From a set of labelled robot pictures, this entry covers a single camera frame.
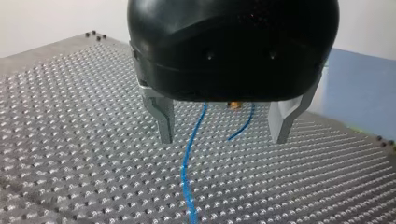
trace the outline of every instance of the blue wire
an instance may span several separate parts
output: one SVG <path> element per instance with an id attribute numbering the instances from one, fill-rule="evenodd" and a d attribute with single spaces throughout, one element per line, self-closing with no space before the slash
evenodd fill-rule
<path id="1" fill-rule="evenodd" d="M 186 173 L 187 173 L 186 170 L 187 170 L 188 163 L 189 163 L 189 154 L 190 154 L 191 146 L 192 146 L 192 143 L 194 142 L 194 138 L 198 132 L 199 126 L 201 125 L 202 120 L 204 119 L 206 110 L 207 110 L 207 104 L 204 103 L 204 108 L 202 110 L 201 117 L 198 119 L 197 123 L 195 124 L 194 130 L 192 131 L 192 134 L 190 137 L 190 141 L 187 144 L 186 153 L 184 154 L 184 159 L 183 159 L 183 166 L 181 167 L 181 182 L 183 183 L 183 195 L 184 195 L 184 200 L 186 201 L 187 207 L 190 210 L 190 224 L 198 223 L 198 221 L 197 221 L 194 202 L 191 199 L 191 190 L 190 190 L 190 185 L 189 185 L 189 179 L 187 179 L 187 177 L 186 177 Z"/>
<path id="2" fill-rule="evenodd" d="M 231 135 L 227 141 L 231 141 L 233 140 L 236 136 L 238 136 L 238 134 L 240 134 L 241 132 L 243 132 L 249 125 L 249 123 L 251 122 L 251 120 L 253 119 L 253 115 L 254 115 L 254 107 L 255 105 L 253 103 L 251 103 L 251 110 L 250 110 L 250 116 L 248 117 L 247 122 L 245 123 L 244 126 L 242 126 L 241 129 L 239 129 L 238 131 L 236 131 L 236 133 L 234 133 L 233 135 Z"/>

